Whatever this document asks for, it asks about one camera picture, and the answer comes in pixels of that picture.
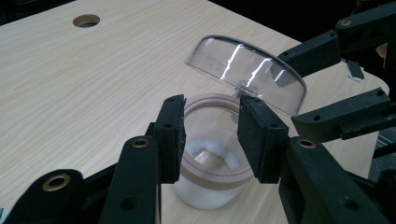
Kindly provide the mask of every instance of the white contents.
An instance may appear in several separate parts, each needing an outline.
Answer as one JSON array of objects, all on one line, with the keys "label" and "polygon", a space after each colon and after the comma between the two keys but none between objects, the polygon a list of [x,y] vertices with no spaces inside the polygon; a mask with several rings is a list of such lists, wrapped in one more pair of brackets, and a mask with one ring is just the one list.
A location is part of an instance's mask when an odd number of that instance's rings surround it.
[{"label": "white contents", "polygon": [[229,169],[234,169],[241,165],[240,160],[232,149],[211,139],[192,140],[185,146],[185,150],[201,164],[213,168],[219,167],[220,170],[224,170],[223,165],[221,165],[224,162]]},{"label": "white contents", "polygon": [[244,186],[235,189],[215,190],[198,186],[183,175],[175,183],[174,189],[185,203],[202,210],[213,210],[229,203]]}]

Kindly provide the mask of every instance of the clear plastic jar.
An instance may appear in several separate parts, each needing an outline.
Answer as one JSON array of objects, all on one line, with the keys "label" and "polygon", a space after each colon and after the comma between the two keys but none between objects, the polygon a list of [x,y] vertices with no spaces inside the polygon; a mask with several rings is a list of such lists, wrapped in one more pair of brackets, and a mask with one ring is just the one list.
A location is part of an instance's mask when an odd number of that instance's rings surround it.
[{"label": "clear plastic jar", "polygon": [[239,99],[203,94],[187,100],[186,146],[174,185],[187,204],[211,210],[229,203],[253,177],[237,139]]}]

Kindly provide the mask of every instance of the light wood tabletop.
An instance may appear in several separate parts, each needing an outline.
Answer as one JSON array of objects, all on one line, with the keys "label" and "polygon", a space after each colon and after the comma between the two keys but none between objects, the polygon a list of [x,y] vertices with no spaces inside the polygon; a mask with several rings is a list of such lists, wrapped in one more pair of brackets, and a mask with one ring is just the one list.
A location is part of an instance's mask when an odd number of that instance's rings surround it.
[{"label": "light wood tabletop", "polygon": [[[89,28],[74,18],[92,14]],[[117,162],[143,135],[163,100],[233,90],[184,64],[206,35],[227,35],[273,55],[299,44],[206,0],[78,0],[0,27],[0,207],[11,208],[40,176],[84,177]],[[300,113],[388,86],[345,63],[305,77]],[[282,117],[296,135],[290,118]],[[377,133],[324,144],[344,169],[367,177]],[[163,223],[287,223],[277,185],[252,180],[231,203],[203,211],[163,185]]]}]

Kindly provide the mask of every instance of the screw hole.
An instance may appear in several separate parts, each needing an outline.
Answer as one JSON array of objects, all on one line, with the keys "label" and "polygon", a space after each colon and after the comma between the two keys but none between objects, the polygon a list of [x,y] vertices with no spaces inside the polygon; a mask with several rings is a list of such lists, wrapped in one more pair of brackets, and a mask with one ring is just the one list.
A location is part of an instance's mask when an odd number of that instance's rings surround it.
[{"label": "screw hole", "polygon": [[343,198],[341,198],[340,203],[346,208],[353,211],[358,211],[359,209],[361,209],[361,206],[349,196],[344,196]]},{"label": "screw hole", "polygon": [[62,185],[63,182],[64,182],[64,178],[55,178],[49,182],[49,185],[51,187],[56,187]]},{"label": "screw hole", "polygon": [[306,147],[306,148],[315,148],[317,146],[317,144],[315,144],[314,142],[311,142],[309,140],[306,139],[299,139],[298,140],[298,144],[302,147]]},{"label": "screw hole", "polygon": [[348,26],[348,25],[350,25],[350,23],[352,23],[351,20],[344,20],[344,21],[341,21],[341,25],[342,25],[342,26]]},{"label": "screw hole", "polygon": [[132,211],[139,205],[139,200],[133,197],[126,198],[121,202],[121,209],[124,211]]},{"label": "screw hole", "polygon": [[132,142],[132,147],[146,147],[149,145],[149,141],[146,139],[136,139]]},{"label": "screw hole", "polygon": [[382,95],[384,95],[384,94],[385,94],[384,91],[377,91],[377,92],[375,93],[375,95],[377,95],[377,96],[382,96]]}]

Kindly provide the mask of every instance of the clear plastic lid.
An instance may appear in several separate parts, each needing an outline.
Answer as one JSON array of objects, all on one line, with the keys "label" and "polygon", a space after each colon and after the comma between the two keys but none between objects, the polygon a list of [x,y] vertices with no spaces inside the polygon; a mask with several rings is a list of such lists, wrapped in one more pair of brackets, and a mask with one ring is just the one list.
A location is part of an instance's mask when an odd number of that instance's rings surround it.
[{"label": "clear plastic lid", "polygon": [[305,98],[305,83],[290,66],[262,49],[228,36],[204,37],[186,64],[289,116],[297,115]]}]

